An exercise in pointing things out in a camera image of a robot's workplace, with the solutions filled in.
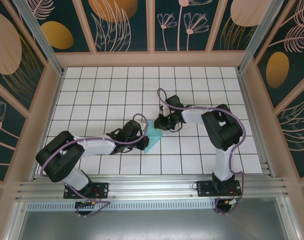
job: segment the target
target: purple cable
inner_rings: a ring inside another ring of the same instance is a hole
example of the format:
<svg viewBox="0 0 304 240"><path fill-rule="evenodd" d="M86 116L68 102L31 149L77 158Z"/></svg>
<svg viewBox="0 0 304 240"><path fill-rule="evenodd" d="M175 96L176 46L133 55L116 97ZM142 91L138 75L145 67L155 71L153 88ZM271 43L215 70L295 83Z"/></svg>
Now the purple cable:
<svg viewBox="0 0 304 240"><path fill-rule="evenodd" d="M231 171L231 173L233 173L233 174L241 174L241 176L242 176L242 189L241 189L241 196L240 196L240 201L241 201L241 199L242 199L242 197L243 197L243 190L244 190L244 173L243 173L243 171L238 171L238 172L235 172L235 171L233 171L232 170L232 156L233 156L233 152L235 151L235 149L238 147L238 146L240 146L243 142L244 142L244 140L246 139L246 128L244 127L244 125L243 125L243 123L241 122L241 120L240 119L238 119L234 114L232 114L231 112L229 112L229 111L227 111L227 110L224 110L224 109L221 109L221 108L217 108L217 107L204 107L204 106L190 106L190 107L177 107L177 106L171 106L170 104L167 104L162 98L161 98L161 96L160 96L160 91L162 91L163 93L164 93L164 95L165 95L165 99L167 99L168 98L168 96L167 96L167 93L166 93L166 91L164 90L164 89L162 89L162 88L158 88L157 89L157 96L158 96L158 98L160 99L160 101L164 104L164 105L166 105L166 106L168 106L169 108L172 108L172 109L177 109L177 110L189 110L189 109L202 109L202 110L215 110L215 111L220 111L220 112L222 112L222 113L225 113L225 114L228 114L228 115L230 115L231 117L233 117L237 122L238 122L238 124L240 124L240 126L241 126L241 128L242 128L242 131L243 131L243 137L242 137L242 139L241 139L241 141L238 143L238 144L236 144L232 149L231 149L231 152L230 152L230 156L229 156L229 158L228 158L228 168L229 168L229 170ZM216 200L215 200L215 211L218 213L218 214L226 214L226 215L228 215L228 213L226 213L226 212L223 212L223 211L221 211L220 209L218 209L217 208L217 205L218 205L218 201L220 200L220 198L217 198ZM235 209L237 208L237 206L238 206L239 204L236 204L236 206L230 211L230 213L232 213L233 211L235 211Z"/></svg>
<svg viewBox="0 0 304 240"><path fill-rule="evenodd" d="M149 123L148 123L148 119L140 114L140 113L137 113L133 116L133 120L136 116L141 116L144 121L146 122L146 126L145 128L143 129L143 134L142 136L140 136L137 140L134 140L134 141L128 141L128 142L122 142L122 141L117 141L117 140L113 140L113 139L110 139L110 138L106 138L106 137L88 137L88 138L81 138L81 139L76 139L76 140L73 140L73 141L69 141L67 142L66 144L64 144L63 146L61 146L58 150L56 150L46 161L45 163L42 165L41 167L41 170L40 170L40 175L42 177L47 177L48 175L46 174L43 174L43 171L45 169L45 167L49 164L49 162L59 153L61 152L63 149L65 149L67 146L71 145L71 144L75 144L75 143L79 143L79 142L87 142L87 141L93 141L93 140L106 140L108 142L112 142L112 143L116 143L116 144L123 144L123 145L128 145L128 144L135 144L137 142L139 142L140 140L142 140L147 132L148 132L148 127L149 127ZM106 208L110 202L109 201L98 201L96 199L90 199L90 198L87 198L86 196L83 196L82 194L80 194L76 189L74 189L74 187L68 185L68 187L76 194L78 195L79 197L81 197L82 199L85 199L85 200L88 200L88 201L91 201L91 202L95 202L97 204L105 204L103 205L100 209L94 211L94 212L91 212L89 213L88 215L81 215L79 213L79 209L80 207L82 207L81 205L76 209L76 213L78 214L79 217L83 216L84 218L86 218L87 216L90 217L90 216L93 216L95 214L97 214L99 211L101 211L102 209Z"/></svg>

